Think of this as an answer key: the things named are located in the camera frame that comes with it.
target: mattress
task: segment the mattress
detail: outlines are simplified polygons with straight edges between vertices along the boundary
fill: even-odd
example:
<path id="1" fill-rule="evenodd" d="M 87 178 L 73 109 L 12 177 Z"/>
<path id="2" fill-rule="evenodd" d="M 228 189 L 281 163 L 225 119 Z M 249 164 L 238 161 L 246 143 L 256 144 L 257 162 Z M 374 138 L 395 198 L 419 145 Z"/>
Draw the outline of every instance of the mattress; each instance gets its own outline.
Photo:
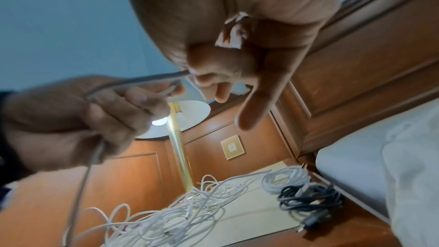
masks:
<path id="1" fill-rule="evenodd" d="M 385 176 L 381 150 L 394 129 L 404 123 L 418 121 L 439 104 L 430 101 L 401 114 L 360 129 L 319 151 L 317 169 L 323 177 L 365 202 L 383 215 Z"/>

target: blue wall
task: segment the blue wall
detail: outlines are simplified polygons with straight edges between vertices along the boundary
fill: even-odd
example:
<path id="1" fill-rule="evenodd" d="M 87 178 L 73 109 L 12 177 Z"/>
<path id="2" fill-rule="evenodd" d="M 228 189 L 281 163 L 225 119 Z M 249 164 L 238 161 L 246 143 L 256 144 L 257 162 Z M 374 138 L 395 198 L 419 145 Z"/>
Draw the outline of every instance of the blue wall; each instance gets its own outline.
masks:
<path id="1" fill-rule="evenodd" d="M 128 0 L 0 0 L 0 89 L 78 75 L 172 71 Z M 185 98 L 201 96 L 189 88 Z"/>

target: lamp shade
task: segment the lamp shade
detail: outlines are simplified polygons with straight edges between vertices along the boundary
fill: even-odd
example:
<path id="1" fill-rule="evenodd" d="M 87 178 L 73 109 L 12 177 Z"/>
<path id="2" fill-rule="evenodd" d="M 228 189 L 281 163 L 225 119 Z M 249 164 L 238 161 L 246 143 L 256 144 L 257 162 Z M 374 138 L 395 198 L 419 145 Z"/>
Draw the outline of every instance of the lamp shade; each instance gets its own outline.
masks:
<path id="1" fill-rule="evenodd" d="M 177 121 L 181 131 L 190 129 L 209 116 L 210 105 L 200 101 L 179 101 L 181 113 L 177 113 Z M 137 139 L 152 139 L 168 136 L 166 125 L 151 125 L 148 132 L 137 136 Z"/>

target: table top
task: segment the table top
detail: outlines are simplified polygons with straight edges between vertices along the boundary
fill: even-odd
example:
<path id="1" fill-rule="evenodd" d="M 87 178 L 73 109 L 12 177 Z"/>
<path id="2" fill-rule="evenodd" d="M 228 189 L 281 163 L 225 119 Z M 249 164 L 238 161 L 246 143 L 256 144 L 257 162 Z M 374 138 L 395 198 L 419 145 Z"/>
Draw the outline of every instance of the table top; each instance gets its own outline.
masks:
<path id="1" fill-rule="evenodd" d="M 297 165 L 292 159 L 284 163 Z M 345 198 L 343 207 L 329 221 L 307 232 L 295 229 L 230 245 L 230 247 L 401 247 L 389 225 L 353 201 Z"/>

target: black sleeve cuff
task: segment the black sleeve cuff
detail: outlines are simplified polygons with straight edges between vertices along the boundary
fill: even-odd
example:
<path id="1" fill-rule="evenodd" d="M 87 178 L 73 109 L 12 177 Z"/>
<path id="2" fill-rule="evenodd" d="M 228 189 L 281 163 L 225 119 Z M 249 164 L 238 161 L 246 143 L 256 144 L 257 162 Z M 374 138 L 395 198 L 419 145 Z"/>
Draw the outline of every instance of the black sleeve cuff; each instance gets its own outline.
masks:
<path id="1" fill-rule="evenodd" d="M 24 167 L 18 154 L 9 146 L 4 134 L 2 108 L 4 100 L 11 93 L 0 92 L 0 187 L 33 174 Z"/>

